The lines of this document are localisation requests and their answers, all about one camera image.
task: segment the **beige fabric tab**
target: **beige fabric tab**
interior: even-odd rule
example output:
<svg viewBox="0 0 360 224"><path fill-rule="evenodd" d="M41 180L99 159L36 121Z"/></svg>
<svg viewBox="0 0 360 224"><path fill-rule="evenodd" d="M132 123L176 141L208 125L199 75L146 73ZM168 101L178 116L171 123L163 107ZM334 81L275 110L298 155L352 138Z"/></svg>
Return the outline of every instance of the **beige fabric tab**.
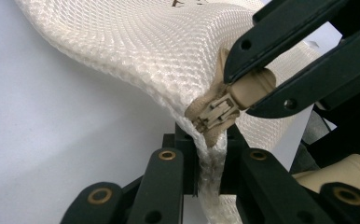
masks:
<svg viewBox="0 0 360 224"><path fill-rule="evenodd" d="M298 183L319 192L325 183L342 182L360 189L360 155L353 154L324 169L294 175Z"/></svg>
<svg viewBox="0 0 360 224"><path fill-rule="evenodd" d="M239 109L247 109L271 92L276 85L275 75L266 68L251 71L232 85L224 84L224 66L227 57L227 49L221 49L218 52L215 79L210 89L202 97L192 102L185 113L186 118L193 122L198 132L203 133L207 147L213 147L218 136L235 123L235 119L240 116ZM212 125L204 125L204 119L209 118L209 116L205 116L205 113L213 111L209 106L224 96L230 98L229 101L234 103L234 106L230 105L230 109L226 108L230 115L224 121L220 120L219 122L210 122ZM212 117L218 117L216 113L212 113Z"/></svg>
<svg viewBox="0 0 360 224"><path fill-rule="evenodd" d="M202 96L197 98L192 102L192 104L187 108L185 116L186 118L194 121L198 116L203 112L203 110L214 100L218 100L227 93L227 85L224 84L224 66L226 59L228 57L228 50L221 49L218 52L216 69L215 69L215 79L210 87L210 89ZM207 129L203 132L205 138L206 146L213 147L217 142L218 136L228 129L232 124L235 123L235 119L239 117L239 110L235 111L233 114L228 116L228 119L211 129Z"/></svg>

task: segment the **mesh bag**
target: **mesh bag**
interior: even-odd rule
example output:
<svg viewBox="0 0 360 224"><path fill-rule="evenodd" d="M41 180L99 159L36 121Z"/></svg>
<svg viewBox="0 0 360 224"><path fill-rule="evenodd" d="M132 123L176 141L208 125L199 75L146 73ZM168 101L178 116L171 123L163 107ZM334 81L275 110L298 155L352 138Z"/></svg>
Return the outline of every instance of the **mesh bag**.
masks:
<svg viewBox="0 0 360 224"><path fill-rule="evenodd" d="M219 49L253 25L258 0L17 0L35 29L69 57L142 89L195 140L201 161L201 205L212 223L240 223L234 197L218 196L226 156L222 133L207 147L185 117L210 88ZM299 43L269 64L277 84L317 58ZM236 123L251 147L271 150L292 118Z"/></svg>

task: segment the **zipper slider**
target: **zipper slider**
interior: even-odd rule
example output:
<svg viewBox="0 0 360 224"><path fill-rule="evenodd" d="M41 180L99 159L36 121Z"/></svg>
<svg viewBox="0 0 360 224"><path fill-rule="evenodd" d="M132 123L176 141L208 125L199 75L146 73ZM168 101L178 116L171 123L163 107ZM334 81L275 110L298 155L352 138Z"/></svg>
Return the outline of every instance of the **zipper slider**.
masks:
<svg viewBox="0 0 360 224"><path fill-rule="evenodd" d="M223 123L228 116L239 107L229 93L218 100L211 102L193 122L197 131L203 133L217 124Z"/></svg>
<svg viewBox="0 0 360 224"><path fill-rule="evenodd" d="M198 132L204 133L226 122L228 116L236 111L245 110L255 104L273 91L275 84L275 75L269 69L253 70L227 86L224 96L208 104L192 123Z"/></svg>

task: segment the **beige fabric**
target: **beige fabric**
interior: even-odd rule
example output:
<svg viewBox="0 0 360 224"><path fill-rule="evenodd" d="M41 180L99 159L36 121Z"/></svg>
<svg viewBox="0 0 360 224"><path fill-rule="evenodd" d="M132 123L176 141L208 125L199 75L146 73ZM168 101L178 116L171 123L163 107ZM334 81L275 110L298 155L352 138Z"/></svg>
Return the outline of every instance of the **beige fabric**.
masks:
<svg viewBox="0 0 360 224"><path fill-rule="evenodd" d="M325 183L332 182L342 182L360 189L360 155L353 154L324 169L297 174L294 178L314 192L319 192Z"/></svg>
<svg viewBox="0 0 360 224"><path fill-rule="evenodd" d="M202 97L198 97L192 104L187 108L185 112L186 118L191 121L197 120L201 112L210 104L213 100L217 100L226 94L227 85L224 84L224 65L228 57L228 50L221 49L218 53L216 69L215 69L215 79L210 87L210 89L203 94ZM206 142L207 147L213 147L218 139L218 136L228 129L232 124L235 123L235 119L239 117L239 110L231 114L227 121L219 125L214 126L212 129L205 130L203 136Z"/></svg>
<svg viewBox="0 0 360 224"><path fill-rule="evenodd" d="M268 95L276 87L276 77L268 68L255 69L228 87L228 92L244 110Z"/></svg>

